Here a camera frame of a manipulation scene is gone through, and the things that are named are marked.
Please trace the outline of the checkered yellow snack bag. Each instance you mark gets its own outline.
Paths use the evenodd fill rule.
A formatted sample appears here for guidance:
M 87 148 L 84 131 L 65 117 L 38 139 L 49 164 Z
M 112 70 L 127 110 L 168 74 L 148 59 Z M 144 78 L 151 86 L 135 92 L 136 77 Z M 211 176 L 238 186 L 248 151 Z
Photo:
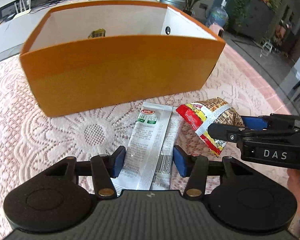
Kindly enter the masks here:
M 234 107 L 219 97 L 180 105 L 177 107 L 176 112 L 191 125 L 196 135 L 217 157 L 226 146 L 226 142 L 211 137 L 208 127 L 214 123 L 244 126 L 241 116 Z

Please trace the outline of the white silver snack packet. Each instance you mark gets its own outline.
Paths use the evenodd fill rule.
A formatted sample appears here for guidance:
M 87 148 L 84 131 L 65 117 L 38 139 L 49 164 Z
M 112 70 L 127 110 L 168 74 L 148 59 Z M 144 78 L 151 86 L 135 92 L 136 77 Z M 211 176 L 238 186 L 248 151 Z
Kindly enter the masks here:
M 183 125 L 176 108 L 151 102 L 142 104 L 127 146 L 117 194 L 123 190 L 169 190 L 173 146 Z

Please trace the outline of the pink small heater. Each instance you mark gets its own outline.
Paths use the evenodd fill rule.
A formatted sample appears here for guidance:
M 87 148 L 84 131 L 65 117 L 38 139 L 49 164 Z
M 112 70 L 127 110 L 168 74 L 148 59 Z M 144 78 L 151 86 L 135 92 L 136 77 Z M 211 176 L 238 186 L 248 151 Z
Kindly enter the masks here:
M 213 23 L 209 26 L 209 29 L 215 33 L 217 36 L 219 36 L 220 38 L 223 38 L 224 36 L 224 29 L 223 27 L 221 27 L 220 25 L 218 25 L 217 23 Z

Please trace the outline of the blue water jug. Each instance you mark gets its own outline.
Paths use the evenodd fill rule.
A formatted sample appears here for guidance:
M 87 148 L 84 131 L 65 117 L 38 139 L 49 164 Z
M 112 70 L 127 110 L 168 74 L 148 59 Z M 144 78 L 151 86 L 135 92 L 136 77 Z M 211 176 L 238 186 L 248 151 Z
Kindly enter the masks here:
M 214 7 L 211 10 L 205 24 L 207 27 L 210 27 L 214 23 L 222 28 L 225 26 L 229 19 L 228 13 L 225 10 L 226 4 L 227 1 L 222 0 L 221 5 L 219 7 Z

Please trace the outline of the orange cardboard box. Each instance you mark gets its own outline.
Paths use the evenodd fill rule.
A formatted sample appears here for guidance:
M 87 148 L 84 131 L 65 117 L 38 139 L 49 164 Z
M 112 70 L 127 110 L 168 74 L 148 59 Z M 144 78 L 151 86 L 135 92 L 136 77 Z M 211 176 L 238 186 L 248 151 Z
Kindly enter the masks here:
M 105 37 L 88 38 L 103 28 Z M 50 9 L 20 62 L 46 116 L 202 88 L 225 41 L 159 2 L 96 0 Z

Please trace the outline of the yellow peanut snack bag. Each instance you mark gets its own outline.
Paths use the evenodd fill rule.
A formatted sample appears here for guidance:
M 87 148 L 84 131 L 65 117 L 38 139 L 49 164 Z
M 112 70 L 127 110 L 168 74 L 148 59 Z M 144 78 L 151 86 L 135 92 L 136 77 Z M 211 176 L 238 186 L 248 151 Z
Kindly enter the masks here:
M 106 36 L 106 30 L 103 28 L 97 29 L 97 30 L 93 30 L 88 38 L 98 38 L 98 37 L 105 37 Z

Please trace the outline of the grey metal trash bin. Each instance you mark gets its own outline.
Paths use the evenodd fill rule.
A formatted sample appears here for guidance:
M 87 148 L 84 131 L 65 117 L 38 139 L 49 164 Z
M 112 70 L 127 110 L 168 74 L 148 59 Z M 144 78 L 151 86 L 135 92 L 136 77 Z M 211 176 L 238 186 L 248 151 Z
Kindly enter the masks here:
M 185 1 L 184 0 L 159 0 L 161 3 L 168 4 L 171 6 L 176 7 L 179 10 L 183 10 L 185 7 Z

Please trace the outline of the white wifi router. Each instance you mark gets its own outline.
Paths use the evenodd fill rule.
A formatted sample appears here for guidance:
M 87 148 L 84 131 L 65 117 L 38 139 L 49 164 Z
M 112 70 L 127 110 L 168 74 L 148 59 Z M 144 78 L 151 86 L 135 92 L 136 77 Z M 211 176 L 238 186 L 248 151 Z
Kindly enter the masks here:
M 14 3 L 14 8 L 15 8 L 15 18 L 19 18 L 21 16 L 27 15 L 31 12 L 31 0 L 19 0 L 19 2 Z

